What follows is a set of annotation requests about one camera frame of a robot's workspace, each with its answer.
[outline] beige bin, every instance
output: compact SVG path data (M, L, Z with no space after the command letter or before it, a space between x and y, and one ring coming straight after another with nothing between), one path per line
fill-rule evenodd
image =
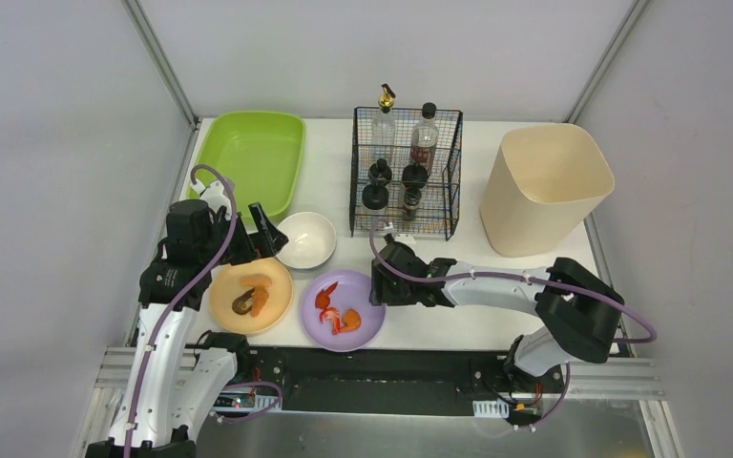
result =
M612 191L614 175L588 132L572 124L525 127L502 138L479 213L499 254L537 255Z

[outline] white tabletop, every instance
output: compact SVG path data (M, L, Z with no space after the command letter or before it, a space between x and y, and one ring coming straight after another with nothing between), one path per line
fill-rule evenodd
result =
M214 118L204 118L191 159L195 163L200 145ZM370 273L372 252L367 238L349 232L349 178L352 141L351 119L306 119L304 161L290 213L312 211L325 215L336 228L338 245L333 257L312 272L291 274L294 299L284 318L260 334L249 336L256 345L315 346L304 334L299 319L299 303L305 288L313 279L336 269ZM503 258L495 253L479 218L479 202L495 161L501 137L512 129L535 125L524 122L465 122L462 140L462 181L459 224L449 241L417 239L413 249L425 261L436 257L456 258L475 265L504 268L532 268L552 265L556 257L568 257L597 272L583 224L557 248L543 255L526 258ZM181 198L186 197L184 183ZM206 329L222 330L209 312L209 294L204 294L198 319L189 342L194 342ZM438 349L438 350L502 350L508 349L521 334L537 330L537 318L519 312L484 306L456 308L423 305L389 307L387 320L370 348Z

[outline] black wire rack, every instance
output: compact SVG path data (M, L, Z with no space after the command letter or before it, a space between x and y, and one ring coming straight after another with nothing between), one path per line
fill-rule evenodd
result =
M411 164L411 131L422 119L422 110L395 108L394 145L376 145L372 141L372 119L379 108L358 107L352 118L352 177L349 193L349 230L368 231L376 219L388 219L398 231L408 234L445 236L448 240L459 222L459 179L462 152L462 112L437 110L433 121L439 129L439 139L429 179L423 187L416 218L403 218L403 195L406 185L401 180L403 169ZM392 171L388 184L388 206L375 214L361 201L364 187L369 184L369 167L378 158L387 159Z

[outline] orange plate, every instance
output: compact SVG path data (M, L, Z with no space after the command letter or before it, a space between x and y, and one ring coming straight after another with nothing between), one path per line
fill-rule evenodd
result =
M250 314L238 315L232 310L232 301L247 291L247 288L240 286L240 278L254 274L271 278L268 302L256 318ZM224 329L238 334L255 334L273 326L288 311L291 299L293 279L285 266L274 258L227 265L209 287L209 310L212 318Z

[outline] gray wall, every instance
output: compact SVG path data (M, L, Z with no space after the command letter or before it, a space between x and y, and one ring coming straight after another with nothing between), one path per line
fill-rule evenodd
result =
M616 191L597 211L615 287L656 324L690 457L733 457L733 2L657 0L580 120Z
M559 120L633 0L144 0L199 115L349 117L433 101L469 119Z
M187 136L120 2L0 1L0 457L71 453Z

